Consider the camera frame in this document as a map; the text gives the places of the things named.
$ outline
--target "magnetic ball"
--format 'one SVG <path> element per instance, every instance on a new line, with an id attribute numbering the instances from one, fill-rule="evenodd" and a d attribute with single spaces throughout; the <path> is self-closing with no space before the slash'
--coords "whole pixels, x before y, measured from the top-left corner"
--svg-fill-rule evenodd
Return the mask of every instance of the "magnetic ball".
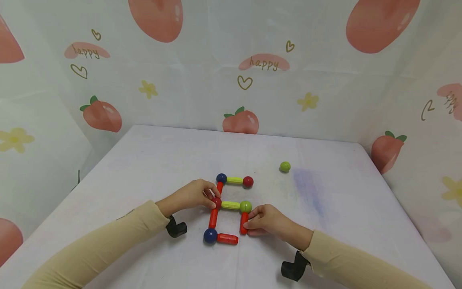
<path id="1" fill-rule="evenodd" d="M 241 212 L 250 213 L 252 211 L 252 204 L 249 201 L 242 201 L 240 209 Z"/>
<path id="2" fill-rule="evenodd" d="M 218 174 L 217 176 L 217 182 L 218 183 L 223 183 L 223 184 L 226 184 L 226 175 L 224 173 L 220 173 Z"/>
<path id="3" fill-rule="evenodd" d="M 288 161 L 283 161 L 281 165 L 279 166 L 279 169 L 283 172 L 288 172 L 290 171 L 290 164 Z"/>
<path id="4" fill-rule="evenodd" d="M 204 241 L 208 244 L 213 244 L 217 240 L 217 236 L 218 236 L 217 230 L 208 228 L 204 232 Z"/>
<path id="5" fill-rule="evenodd" d="M 221 208 L 221 199 L 220 198 L 214 197 L 212 199 L 212 202 L 214 202 L 217 205 L 217 209 Z"/>
<path id="6" fill-rule="evenodd" d="M 250 188 L 251 186 L 254 185 L 254 179 L 252 179 L 249 176 L 245 177 L 244 180 L 243 180 L 243 185 L 246 188 Z"/>

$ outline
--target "red ball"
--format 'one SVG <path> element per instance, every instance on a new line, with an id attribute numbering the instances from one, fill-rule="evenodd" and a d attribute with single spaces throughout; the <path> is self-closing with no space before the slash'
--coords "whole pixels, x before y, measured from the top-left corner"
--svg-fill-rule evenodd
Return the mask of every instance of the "red ball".
<path id="1" fill-rule="evenodd" d="M 217 209 L 221 208 L 221 199 L 220 198 L 214 197 L 212 199 L 212 202 L 214 202 L 217 205 Z"/>
<path id="2" fill-rule="evenodd" d="M 243 184 L 244 184 L 244 187 L 250 188 L 251 186 L 254 185 L 254 179 L 247 176 L 247 177 L 244 178 Z"/>

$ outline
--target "green ball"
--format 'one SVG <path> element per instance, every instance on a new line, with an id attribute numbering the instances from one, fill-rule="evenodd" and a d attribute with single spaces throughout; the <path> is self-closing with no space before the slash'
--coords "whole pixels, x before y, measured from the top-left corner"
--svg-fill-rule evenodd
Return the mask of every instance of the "green ball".
<path id="1" fill-rule="evenodd" d="M 279 169 L 281 169 L 281 171 L 283 172 L 288 172 L 290 171 L 290 164 L 288 161 L 283 161 L 281 163 L 281 165 L 279 166 Z"/>
<path id="2" fill-rule="evenodd" d="M 242 201 L 240 209 L 241 212 L 250 213 L 252 211 L 252 204 L 249 201 Z"/>

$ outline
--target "peach illustration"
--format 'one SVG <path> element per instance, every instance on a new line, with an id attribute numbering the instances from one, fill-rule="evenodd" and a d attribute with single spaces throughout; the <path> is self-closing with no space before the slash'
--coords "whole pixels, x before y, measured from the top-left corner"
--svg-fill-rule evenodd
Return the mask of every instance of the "peach illustration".
<path id="1" fill-rule="evenodd" d="M 122 117 L 115 107 L 104 101 L 99 101 L 95 95 L 89 105 L 80 107 L 84 119 L 93 128 L 118 132 L 122 127 Z"/>
<path id="2" fill-rule="evenodd" d="M 371 159 L 381 174 L 393 167 L 406 139 L 405 135 L 395 138 L 393 133 L 387 130 L 385 135 L 378 137 L 372 144 Z"/>
<path id="3" fill-rule="evenodd" d="M 0 218 L 0 267 L 23 244 L 23 234 L 13 222 Z"/>
<path id="4" fill-rule="evenodd" d="M 0 63 L 14 63 L 23 59 L 21 47 L 0 15 Z"/>
<path id="5" fill-rule="evenodd" d="M 100 56 L 109 58 L 109 52 L 102 49 L 101 47 L 87 43 L 87 42 L 74 42 L 72 43 L 66 51 L 64 51 L 64 56 L 69 59 L 73 59 L 77 57 L 79 54 L 85 55 L 85 58 L 93 58 L 99 59 Z"/>
<path id="6" fill-rule="evenodd" d="M 223 131 L 256 135 L 258 132 L 258 125 L 257 116 L 251 111 L 245 111 L 242 106 L 237 109 L 234 115 L 229 113 L 225 114 Z"/>
<path id="7" fill-rule="evenodd" d="M 264 68 L 266 68 L 266 70 L 271 68 L 273 71 L 277 71 L 278 68 L 281 70 L 288 70 L 290 68 L 289 63 L 284 58 L 274 54 L 260 53 L 255 54 L 241 62 L 239 69 L 246 70 L 254 65 L 261 67 L 262 70 Z"/>
<path id="8" fill-rule="evenodd" d="M 181 0 L 128 0 L 136 24 L 149 37 L 172 42 L 183 26 Z"/>
<path id="9" fill-rule="evenodd" d="M 451 83 L 440 87 L 437 90 L 437 95 L 446 97 L 448 100 L 446 104 L 453 104 L 453 114 L 456 120 L 462 121 L 462 85 L 460 83 Z"/>
<path id="10" fill-rule="evenodd" d="M 411 22 L 420 0 L 359 0 L 346 23 L 349 43 L 364 53 L 390 45 Z"/>

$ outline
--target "yellow flower print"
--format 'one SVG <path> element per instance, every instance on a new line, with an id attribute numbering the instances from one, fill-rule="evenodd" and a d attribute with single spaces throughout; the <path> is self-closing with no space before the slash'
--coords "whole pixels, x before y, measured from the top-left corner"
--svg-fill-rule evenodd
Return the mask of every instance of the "yellow flower print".
<path id="1" fill-rule="evenodd" d="M 443 177 L 443 184 L 449 189 L 442 195 L 443 199 L 457 200 L 457 203 L 462 208 L 462 179 L 456 183 L 450 177 Z"/>
<path id="2" fill-rule="evenodd" d="M 146 81 L 142 81 L 141 84 L 143 87 L 139 87 L 139 91 L 141 93 L 146 93 L 147 99 L 151 99 L 151 96 L 157 96 L 156 86 L 152 83 L 147 83 Z"/>
<path id="3" fill-rule="evenodd" d="M 27 135 L 25 129 L 13 128 L 9 133 L 0 130 L 0 152 L 6 152 L 7 150 L 14 148 L 20 154 L 23 154 L 26 149 L 24 148 L 25 143 L 31 143 L 35 140 L 35 137 Z"/>
<path id="4" fill-rule="evenodd" d="M 305 95 L 305 99 L 299 99 L 297 100 L 297 103 L 299 105 L 303 105 L 302 111 L 305 111 L 307 108 L 315 109 L 317 107 L 317 102 L 319 100 L 319 97 L 317 95 L 311 96 L 311 93 L 307 93 Z"/>

